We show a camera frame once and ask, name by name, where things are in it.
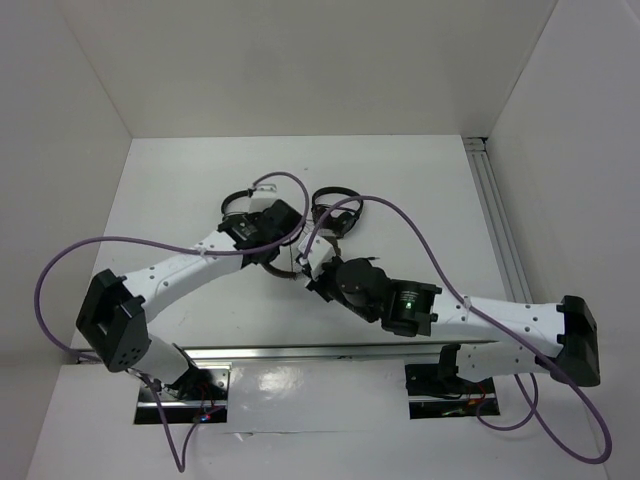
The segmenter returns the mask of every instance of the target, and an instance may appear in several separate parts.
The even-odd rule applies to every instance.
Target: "white enclosure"
[[[3,478],[637,476],[640,0],[5,3]],[[488,137],[487,151],[479,139],[465,151],[461,137]],[[486,183],[489,164],[504,211],[487,200],[497,191]],[[472,418],[409,421],[401,361],[343,361],[322,402],[314,405],[312,389],[288,404],[257,404],[273,415],[243,415],[264,397],[255,383],[237,386],[245,399],[230,398],[228,424],[200,428],[186,473],[177,473],[162,428],[132,423],[137,382],[72,365],[38,328],[33,288],[46,262],[81,238],[190,245],[215,228],[224,196],[272,170],[290,170],[312,190],[345,185],[397,202],[464,292],[509,297],[511,269],[525,289],[526,276],[535,302],[585,297],[603,380],[587,393],[611,426],[611,459],[577,463],[536,422],[495,433]],[[292,185],[278,187],[298,205]],[[366,209],[343,244],[348,255],[441,283],[400,220]],[[92,272],[165,256],[107,244],[69,256],[45,284],[51,330],[85,346],[74,322]],[[257,268],[187,296],[152,331],[225,348],[416,341]],[[308,380],[329,378],[336,365],[288,368]],[[251,368],[245,379],[273,373]],[[548,379],[541,387],[541,411],[558,435],[596,455],[600,433],[575,395]],[[498,423],[521,418],[512,380],[497,388]],[[292,423],[296,415],[304,421]],[[172,427],[179,443],[186,428]]]

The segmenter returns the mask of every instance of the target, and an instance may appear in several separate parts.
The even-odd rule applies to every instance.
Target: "robotic arm link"
[[[109,371],[134,369],[179,396],[198,396],[197,385],[208,382],[206,370],[198,369],[178,346],[149,334],[147,324],[202,285],[248,265],[269,264],[277,257],[278,248],[241,252],[289,234],[301,215],[277,199],[270,185],[257,187],[250,202],[247,213],[227,217],[194,246],[203,253],[200,256],[179,254],[125,275],[105,270],[93,277],[76,326]],[[382,329],[395,335],[458,335],[493,341],[444,346],[439,362],[439,376],[444,379],[457,376],[479,382],[496,375],[547,372],[535,355],[474,314],[473,305],[538,347],[579,386],[600,383],[596,324],[579,297],[566,296],[560,304],[525,305],[465,296],[460,303],[436,285],[391,279],[369,259],[343,261],[322,237],[312,240],[305,258],[311,240],[312,235],[302,240],[297,261],[308,277],[307,289],[324,300],[340,303],[369,323],[380,320]],[[204,255],[213,249],[239,254]]]

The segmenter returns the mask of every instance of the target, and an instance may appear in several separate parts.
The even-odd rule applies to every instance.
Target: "white floor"
[[[106,233],[192,245],[216,227],[219,204],[228,193],[273,170],[299,175],[311,190],[337,184],[397,202],[424,229],[462,291],[505,297],[459,137],[135,140]],[[300,205],[294,186],[283,180],[278,187],[285,200]],[[406,226],[382,207],[366,208],[357,230],[341,245],[345,257],[379,256],[379,265],[392,277],[438,283]],[[107,244],[95,271],[108,267],[124,274],[164,256]],[[325,304],[301,284],[258,268],[190,294],[151,329],[183,346],[401,340],[338,305]],[[74,345],[85,344],[76,336]],[[65,366],[28,478],[606,478],[601,466],[580,464],[558,450],[536,422],[503,434],[474,418],[409,420],[397,360],[324,365],[287,363],[287,372],[295,376],[290,382],[292,377],[283,379],[278,367],[252,364],[247,375],[255,381],[242,391],[231,386],[229,423],[198,429],[184,475],[175,470],[161,426],[133,425],[137,380],[110,374],[101,365]],[[235,370],[236,375],[243,372]],[[332,375],[335,380],[327,380]],[[594,437],[579,401],[548,378],[541,378],[541,387],[541,410],[549,423],[581,453],[594,455]],[[501,378],[497,389],[503,415],[496,422],[522,418],[526,405],[515,383]],[[258,410],[259,415],[251,415]],[[178,443],[187,429],[172,427]]]

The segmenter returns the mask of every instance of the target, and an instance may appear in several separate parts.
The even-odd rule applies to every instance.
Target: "purple cable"
[[[427,243],[427,240],[424,238],[424,235],[422,235],[422,232],[420,232],[420,229],[418,229],[417,225],[398,206],[394,205],[393,203],[391,203],[388,200],[385,200],[384,198],[375,197],[375,196],[372,196],[372,195],[358,195],[358,196],[353,196],[353,197],[347,197],[347,198],[344,198],[344,199],[339,200],[338,202],[334,203],[318,219],[318,222],[316,223],[316,226],[313,228],[313,231],[311,232],[311,234],[309,236],[310,238],[309,238],[309,240],[307,242],[307,246],[305,248],[305,251],[302,254],[302,258],[307,258],[308,257],[309,251],[311,250],[311,246],[313,245],[313,240],[316,237],[316,235],[318,234],[318,230],[320,230],[320,226],[327,219],[327,217],[329,215],[331,215],[331,212],[333,210],[337,209],[338,207],[344,205],[345,203],[354,202],[354,201],[372,201],[372,202],[381,203],[381,204],[391,208],[398,215],[400,215],[402,217],[402,219],[409,225],[409,227],[413,230],[413,232],[418,237],[418,240],[420,241],[420,243],[422,244],[422,247],[427,252],[427,255],[429,256],[429,259],[431,260],[431,263],[433,264],[434,268],[438,272],[438,275],[442,279],[442,282],[445,284],[447,290],[449,290],[449,292],[454,296],[454,298],[456,298],[458,300],[458,302],[465,303],[463,296],[456,290],[456,288],[449,281],[449,278],[445,275],[444,271],[440,267],[440,264],[438,263],[438,260],[436,259],[433,251],[431,250],[431,247]],[[611,451],[612,451],[612,448],[613,448],[613,441],[612,441],[612,438],[611,438],[611,432],[609,431],[609,427],[607,426],[607,422],[605,421],[605,419],[602,416],[602,414],[598,411],[598,409],[593,404],[593,402],[589,399],[589,397],[587,397],[584,394],[584,392],[580,389],[580,387],[566,373],[564,373],[564,371],[561,368],[559,368],[555,363],[553,363],[549,358],[547,358],[546,355],[544,355],[535,345],[533,345],[531,342],[529,342],[526,338],[523,338],[522,336],[518,335],[517,333],[515,333],[511,329],[509,329],[509,328],[505,327],[504,325],[502,325],[495,318],[491,317],[490,315],[487,315],[486,313],[484,313],[483,311],[477,309],[474,306],[470,306],[469,310],[472,313],[475,313],[476,315],[478,315],[483,320],[489,322],[491,325],[496,327],[498,330],[502,331],[506,335],[508,335],[511,338],[513,338],[516,342],[518,342],[522,346],[526,347],[529,351],[533,352],[533,354],[544,364],[544,366],[549,371],[553,371],[560,378],[560,380],[563,383],[566,383],[567,385],[569,385],[569,387],[571,387],[571,389],[576,393],[576,395],[578,395],[580,400],[582,400],[582,402],[585,404],[585,406],[589,409],[589,411],[591,412],[593,417],[598,422],[598,425],[600,426],[600,429],[602,430],[602,435],[604,437],[605,446],[604,446],[604,451],[602,452],[602,454],[600,456],[596,457],[596,458],[585,457],[585,456],[580,455],[579,453],[571,450],[567,445],[565,445],[551,431],[551,429],[549,428],[547,423],[542,420],[542,418],[540,417],[540,414],[537,411],[536,405],[533,403],[533,401],[531,400],[529,395],[526,393],[526,390],[524,390],[524,388],[522,388],[522,393],[523,393],[523,395],[525,397],[525,400],[527,401],[527,403],[531,407],[531,409],[533,411],[533,414],[536,416],[536,418],[540,422],[540,425],[542,426],[544,431],[547,433],[547,435],[549,435],[551,440],[553,440],[562,450],[564,450],[566,453],[571,455],[576,460],[579,460],[579,461],[584,462],[584,463],[588,463],[590,465],[598,465],[598,464],[606,462],[609,459],[609,457],[611,456]]]
[[[171,455],[173,455],[173,460],[176,462],[176,467],[180,473],[184,473],[187,468],[187,444],[189,443],[189,439],[193,432],[196,431],[196,427],[200,425],[200,421],[196,419],[195,423],[191,425],[189,431],[187,432],[187,436],[184,439],[184,443],[182,444],[182,461],[180,461],[180,457],[178,457],[178,450],[176,449],[175,443],[173,443],[173,437],[171,436],[171,429],[169,428],[169,422],[167,420],[167,415],[164,413],[164,408],[162,408],[162,400],[158,396],[156,389],[154,388],[153,383],[149,379],[147,375],[140,375],[140,379],[145,383],[145,385],[151,391],[151,396],[153,400],[156,402],[156,406],[158,407],[158,414],[160,415],[160,422],[162,423],[162,427],[164,428],[164,433],[167,436],[167,442],[169,443],[169,449],[171,450]]]
[[[531,382],[533,383],[533,402],[531,403],[527,402],[529,403],[529,406],[531,407],[531,409],[529,410],[529,413],[527,414],[526,417],[524,417],[522,420],[520,420],[518,423],[514,425],[507,425],[504,427],[489,423],[484,418],[482,418],[480,414],[482,408],[491,401],[491,400],[485,400],[480,405],[478,405],[478,408],[476,409],[476,418],[480,421],[480,423],[483,424],[485,427],[490,428],[491,430],[498,430],[499,432],[511,432],[513,430],[517,430],[521,427],[524,427],[527,423],[529,423],[529,420],[533,418],[533,416],[535,415],[535,412],[538,409],[538,393],[539,393],[538,381],[536,380],[536,376],[533,373],[530,373],[529,375],[531,375]],[[524,388],[524,385],[522,384],[522,380],[520,380],[520,376],[514,375],[514,377],[516,378],[516,383],[518,384],[518,387],[520,388],[520,391],[522,392],[522,394],[525,396],[528,396],[527,391]]]
[[[271,177],[288,177],[292,179],[294,182],[296,182],[300,187],[300,189],[302,190],[302,194],[304,196],[304,210],[303,210],[300,222],[298,222],[298,225],[296,225],[296,228],[294,228],[290,233],[288,233],[281,239],[273,243],[270,243],[269,245],[264,245],[262,247],[257,247],[257,248],[249,248],[246,250],[232,250],[232,251],[222,251],[222,252],[208,250],[204,253],[204,255],[224,257],[224,256],[248,255],[253,253],[265,252],[265,251],[279,247],[281,244],[285,243],[287,240],[292,238],[294,235],[296,235],[299,231],[301,231],[305,227],[306,219],[307,219],[307,216],[309,215],[310,199],[309,199],[309,192],[307,188],[304,186],[304,183],[302,183],[302,181],[298,177],[296,177],[295,175],[289,172],[271,172],[266,175],[263,175],[262,177],[257,179],[255,182],[253,182],[253,186],[255,187],[257,184],[259,184],[263,180],[266,180],[267,178],[271,178]],[[136,245],[145,245],[148,247],[160,248],[163,250],[168,250],[171,252],[182,253],[187,255],[201,254],[201,252],[198,250],[192,250],[192,249],[183,248],[183,247],[176,247],[174,245],[168,245],[166,243],[154,242],[153,240],[144,240],[141,238],[133,238],[133,237],[104,236],[104,237],[93,237],[93,238],[87,238],[85,240],[80,240],[79,242],[76,242],[73,245],[70,245],[64,250],[62,250],[55,257],[53,257],[49,261],[49,263],[47,263],[47,265],[45,265],[45,267],[42,269],[42,272],[40,273],[40,276],[38,277],[35,290],[33,292],[33,309],[36,315],[36,320],[38,322],[38,325],[40,326],[40,329],[42,330],[44,335],[49,339],[49,341],[51,341],[51,343],[53,343],[59,349],[71,355],[74,355],[78,358],[83,358],[85,360],[90,360],[95,362],[101,362],[102,360],[100,360],[100,358],[98,358],[95,355],[84,353],[74,348],[68,347],[67,345],[62,343],[60,340],[58,340],[58,338],[55,335],[53,335],[53,333],[51,333],[51,330],[49,330],[49,327],[47,326],[44,320],[44,317],[42,316],[41,296],[42,296],[42,287],[44,285],[44,281],[56,263],[58,263],[63,257],[67,256],[69,253],[73,252],[74,250],[77,250],[80,247],[84,247],[85,245],[90,245],[92,243],[102,243],[102,242],[133,243]],[[184,445],[182,447],[182,463],[180,463],[180,459],[178,458],[176,447],[173,443],[173,438],[171,437],[171,431],[169,429],[167,417],[164,413],[164,410],[162,409],[162,402],[160,401],[160,398],[158,397],[158,395],[155,393],[155,390],[151,387],[151,383],[148,381],[148,378],[146,378],[146,376],[144,375],[141,375],[141,378],[149,386],[151,390],[151,393],[154,397],[156,405],[158,406],[160,420],[162,422],[162,426],[164,427],[165,435],[167,436],[167,442],[169,443],[169,448],[171,449],[173,458],[176,461],[176,466],[178,467],[178,471],[180,471],[180,473],[183,473],[186,466],[185,457],[186,457],[187,443],[189,441],[189,438],[193,434],[195,427],[198,424],[197,423],[194,424],[189,429],[189,432],[187,433],[187,437],[185,438]]]

